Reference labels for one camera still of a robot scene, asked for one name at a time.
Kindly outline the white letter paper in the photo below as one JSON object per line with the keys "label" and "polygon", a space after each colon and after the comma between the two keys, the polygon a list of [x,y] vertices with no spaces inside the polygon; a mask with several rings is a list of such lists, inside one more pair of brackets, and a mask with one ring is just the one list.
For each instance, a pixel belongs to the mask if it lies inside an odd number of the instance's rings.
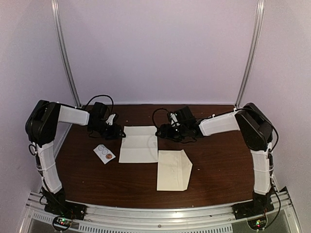
{"label": "white letter paper", "polygon": [[125,126],[119,163],[157,163],[158,144],[155,126]]}

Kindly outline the cream paper envelope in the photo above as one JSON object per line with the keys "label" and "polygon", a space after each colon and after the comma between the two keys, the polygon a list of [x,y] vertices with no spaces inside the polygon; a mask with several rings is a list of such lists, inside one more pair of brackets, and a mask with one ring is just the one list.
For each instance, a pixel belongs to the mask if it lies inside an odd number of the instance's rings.
{"label": "cream paper envelope", "polygon": [[185,191],[188,188],[192,162],[184,150],[159,150],[157,191]]}

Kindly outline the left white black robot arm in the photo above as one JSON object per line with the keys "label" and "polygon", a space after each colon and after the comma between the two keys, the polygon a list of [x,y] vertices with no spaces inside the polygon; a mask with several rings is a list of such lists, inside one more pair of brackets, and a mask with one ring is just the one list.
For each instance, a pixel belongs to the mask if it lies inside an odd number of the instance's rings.
{"label": "left white black robot arm", "polygon": [[60,216],[71,212],[71,203],[66,201],[65,191],[58,177],[53,143],[58,123],[86,126],[89,132],[97,132],[106,140],[125,138],[122,127],[116,123],[117,114],[105,116],[107,106],[96,102],[91,110],[77,108],[58,102],[39,100],[30,114],[25,131],[28,135],[29,150],[36,159],[37,170],[41,176],[46,207]]}

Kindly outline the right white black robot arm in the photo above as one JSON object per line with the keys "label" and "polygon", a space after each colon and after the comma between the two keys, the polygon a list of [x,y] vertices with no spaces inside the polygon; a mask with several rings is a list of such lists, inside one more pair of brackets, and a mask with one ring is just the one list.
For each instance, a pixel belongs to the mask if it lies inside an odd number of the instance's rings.
{"label": "right white black robot arm", "polygon": [[156,127],[155,135],[177,143],[185,138],[198,138],[217,133],[239,131],[250,149],[254,170],[253,200],[249,210],[260,214],[267,206],[272,192],[271,179],[274,170],[273,151],[277,142],[273,134],[277,131],[264,113],[252,102],[230,112],[196,118],[188,106],[167,112],[168,123]]}

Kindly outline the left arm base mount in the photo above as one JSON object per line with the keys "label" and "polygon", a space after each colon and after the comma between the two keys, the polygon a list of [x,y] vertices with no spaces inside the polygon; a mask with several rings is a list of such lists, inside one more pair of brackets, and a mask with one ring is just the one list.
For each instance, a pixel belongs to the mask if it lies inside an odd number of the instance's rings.
{"label": "left arm base mount", "polygon": [[55,215],[52,219],[52,227],[57,232],[64,232],[71,227],[74,220],[84,220],[86,205],[70,201],[59,203],[55,200],[47,200],[44,210]]}

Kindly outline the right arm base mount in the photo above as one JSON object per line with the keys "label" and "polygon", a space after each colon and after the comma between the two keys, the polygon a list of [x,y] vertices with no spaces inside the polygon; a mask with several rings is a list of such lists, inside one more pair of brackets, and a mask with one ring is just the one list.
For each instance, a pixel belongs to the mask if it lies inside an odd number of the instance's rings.
{"label": "right arm base mount", "polygon": [[264,230],[268,225],[267,213],[274,210],[271,195],[253,192],[253,199],[233,205],[235,219],[247,219],[248,226],[255,231]]}

